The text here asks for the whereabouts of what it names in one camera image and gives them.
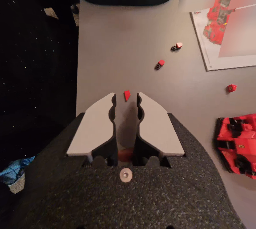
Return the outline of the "red lego car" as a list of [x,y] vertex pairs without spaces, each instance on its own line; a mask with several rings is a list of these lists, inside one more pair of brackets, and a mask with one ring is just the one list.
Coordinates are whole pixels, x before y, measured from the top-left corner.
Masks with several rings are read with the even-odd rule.
[[216,120],[214,145],[230,173],[256,179],[256,114]]

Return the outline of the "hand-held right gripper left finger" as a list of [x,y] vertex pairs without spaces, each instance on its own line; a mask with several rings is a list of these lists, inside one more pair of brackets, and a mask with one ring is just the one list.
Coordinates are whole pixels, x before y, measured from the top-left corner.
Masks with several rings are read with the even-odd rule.
[[68,156],[86,156],[90,163],[101,156],[108,166],[117,166],[116,105],[116,94],[110,93],[86,110],[66,152]]

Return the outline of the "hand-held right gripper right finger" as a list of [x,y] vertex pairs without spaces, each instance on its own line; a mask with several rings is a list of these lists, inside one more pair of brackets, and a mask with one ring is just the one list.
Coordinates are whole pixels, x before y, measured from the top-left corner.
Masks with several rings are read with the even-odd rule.
[[143,93],[137,93],[139,124],[133,150],[133,166],[171,168],[168,157],[182,157],[185,151],[168,112]]

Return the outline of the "blue patterned cloth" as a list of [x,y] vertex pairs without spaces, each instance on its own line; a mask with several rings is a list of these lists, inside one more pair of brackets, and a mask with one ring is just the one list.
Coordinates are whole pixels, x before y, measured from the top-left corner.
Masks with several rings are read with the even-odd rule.
[[36,156],[27,157],[10,162],[7,168],[0,173],[0,182],[8,186],[16,183],[24,175],[24,168],[28,166],[35,157]]

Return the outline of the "lego instruction booklet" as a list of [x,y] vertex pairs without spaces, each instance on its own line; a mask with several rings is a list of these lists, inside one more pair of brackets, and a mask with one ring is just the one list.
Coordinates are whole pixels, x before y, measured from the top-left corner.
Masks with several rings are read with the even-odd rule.
[[215,0],[212,8],[190,12],[206,71],[255,66],[255,55],[219,57],[222,40],[231,13],[231,0]]

